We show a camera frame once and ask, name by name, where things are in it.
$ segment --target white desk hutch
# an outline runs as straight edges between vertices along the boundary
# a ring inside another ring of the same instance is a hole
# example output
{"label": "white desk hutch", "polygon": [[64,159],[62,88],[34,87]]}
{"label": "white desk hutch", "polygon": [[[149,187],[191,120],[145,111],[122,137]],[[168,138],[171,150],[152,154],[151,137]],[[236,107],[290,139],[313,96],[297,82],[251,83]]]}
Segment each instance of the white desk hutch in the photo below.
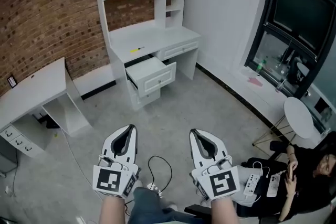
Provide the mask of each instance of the white desk hutch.
{"label": "white desk hutch", "polygon": [[98,0],[98,8],[113,75],[133,109],[158,99],[160,89],[175,80],[176,68],[193,79],[200,35],[182,26],[184,0],[171,0],[170,6],[154,0],[154,20],[113,31],[105,1]]}

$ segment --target pink object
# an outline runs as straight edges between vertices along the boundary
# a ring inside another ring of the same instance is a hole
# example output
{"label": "pink object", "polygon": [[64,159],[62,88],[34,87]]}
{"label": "pink object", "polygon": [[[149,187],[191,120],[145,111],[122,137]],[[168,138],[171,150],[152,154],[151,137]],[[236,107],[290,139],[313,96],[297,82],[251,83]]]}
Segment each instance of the pink object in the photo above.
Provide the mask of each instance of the pink object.
{"label": "pink object", "polygon": [[263,86],[262,83],[256,78],[249,78],[247,82],[255,84],[256,86],[260,86],[260,87]]}

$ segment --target woman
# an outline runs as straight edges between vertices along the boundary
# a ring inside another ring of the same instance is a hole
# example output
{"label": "woman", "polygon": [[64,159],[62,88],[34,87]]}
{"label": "woman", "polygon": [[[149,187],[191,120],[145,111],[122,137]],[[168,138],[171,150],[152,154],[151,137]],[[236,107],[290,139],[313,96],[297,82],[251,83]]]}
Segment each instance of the woman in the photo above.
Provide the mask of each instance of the woman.
{"label": "woman", "polygon": [[[286,173],[281,174],[276,197],[262,195],[258,201],[255,200],[255,195],[243,198],[245,186],[241,186],[241,191],[232,195],[232,200],[243,206],[252,206],[254,214],[258,216],[280,213],[280,221],[287,220],[299,212],[315,211],[327,206],[332,199],[329,193],[330,180],[336,175],[336,150],[318,152],[290,145],[286,151],[289,159],[288,169]],[[238,167],[239,179],[241,175],[246,179],[251,173],[259,172],[258,169],[252,172],[251,168]]]}

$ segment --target jeans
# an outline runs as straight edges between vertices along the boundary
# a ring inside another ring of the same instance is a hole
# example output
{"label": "jeans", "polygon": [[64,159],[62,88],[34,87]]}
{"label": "jeans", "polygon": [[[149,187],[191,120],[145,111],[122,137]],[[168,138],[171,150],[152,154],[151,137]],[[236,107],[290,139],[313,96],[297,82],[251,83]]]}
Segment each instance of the jeans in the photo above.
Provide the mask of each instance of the jeans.
{"label": "jeans", "polygon": [[179,221],[190,224],[204,224],[200,218],[176,212],[171,208],[162,209],[157,193],[143,187],[134,191],[135,205],[131,212],[129,224],[154,224]]}

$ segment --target open drawer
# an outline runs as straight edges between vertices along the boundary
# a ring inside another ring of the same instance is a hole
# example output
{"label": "open drawer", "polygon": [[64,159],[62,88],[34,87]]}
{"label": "open drawer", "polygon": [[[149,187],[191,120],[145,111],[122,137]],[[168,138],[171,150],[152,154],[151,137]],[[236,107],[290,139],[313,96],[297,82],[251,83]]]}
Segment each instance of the open drawer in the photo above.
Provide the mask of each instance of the open drawer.
{"label": "open drawer", "polygon": [[152,57],[127,67],[126,73],[138,89],[139,97],[144,97],[175,80],[176,62],[166,66]]}

